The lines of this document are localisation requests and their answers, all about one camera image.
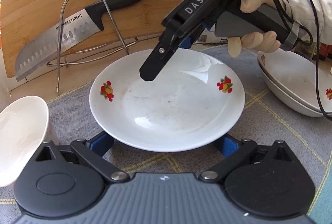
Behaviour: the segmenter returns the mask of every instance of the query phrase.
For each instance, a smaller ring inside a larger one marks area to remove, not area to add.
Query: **screw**
[[[111,178],[116,181],[124,180],[127,178],[127,174],[123,171],[116,171],[111,174]]]
[[[207,170],[207,171],[203,172],[201,175],[204,179],[207,179],[207,180],[214,180],[218,177],[218,174],[212,170]]]

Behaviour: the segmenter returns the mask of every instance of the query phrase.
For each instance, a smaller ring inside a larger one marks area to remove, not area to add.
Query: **gray tablecloth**
[[[264,83],[253,52],[243,50],[236,59],[228,55],[226,46],[203,52],[231,67],[245,89],[246,104],[243,114],[229,134],[237,139],[250,138],[263,145],[271,145],[277,139],[285,140],[316,186],[317,195],[309,215],[313,216],[318,224],[331,223],[329,210],[332,208],[328,208],[328,202],[319,199],[322,196],[324,183],[329,180],[332,122],[325,118],[301,115],[277,99]],[[77,138],[89,139],[102,130],[89,109],[90,87],[91,83],[49,103],[51,119],[60,144],[69,144]],[[136,171],[199,173],[223,157],[211,144],[182,153],[158,154],[115,142],[104,158],[128,173]],[[19,215],[12,191],[0,188],[0,223],[11,223]]]

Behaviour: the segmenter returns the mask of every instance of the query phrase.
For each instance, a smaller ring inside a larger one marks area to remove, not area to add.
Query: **bowl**
[[[314,111],[307,106],[301,104],[294,98],[292,98],[290,95],[286,94],[283,90],[281,90],[278,85],[276,85],[264,72],[262,65],[260,62],[258,62],[260,66],[260,70],[263,75],[263,79],[268,86],[268,88],[271,90],[272,93],[275,94],[277,98],[279,98],[284,104],[286,104],[288,107],[293,109],[294,111],[301,113],[303,115],[309,116],[309,117],[322,117],[323,114],[319,113],[317,111]]]
[[[238,121],[245,103],[238,76],[219,60],[178,49],[154,81],[139,69],[152,50],[127,55],[92,84],[90,109],[116,140],[155,152],[209,144]]]
[[[49,120],[49,108],[42,98],[20,98],[0,113],[0,187],[13,187],[44,140],[59,145]]]
[[[278,49],[273,53],[258,53],[265,74],[286,94],[302,105],[321,113],[316,96],[316,66],[302,56]],[[332,113],[332,79],[318,72],[318,88],[322,106]]]

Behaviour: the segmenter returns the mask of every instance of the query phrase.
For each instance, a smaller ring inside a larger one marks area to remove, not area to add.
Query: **latex glove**
[[[282,0],[279,0],[282,7],[286,6]],[[273,0],[241,0],[240,10],[244,13],[252,13],[256,11],[262,4],[268,4],[276,9]],[[252,32],[246,34],[242,38],[229,37],[228,38],[228,52],[232,57],[237,57],[242,47],[256,51],[263,51],[272,53],[280,47],[280,42],[277,40],[277,34],[273,31],[266,33]]]

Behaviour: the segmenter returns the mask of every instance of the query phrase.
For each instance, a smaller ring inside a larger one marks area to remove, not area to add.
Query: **barcode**
[[[200,37],[197,39],[198,42],[206,42],[207,35],[201,34]]]

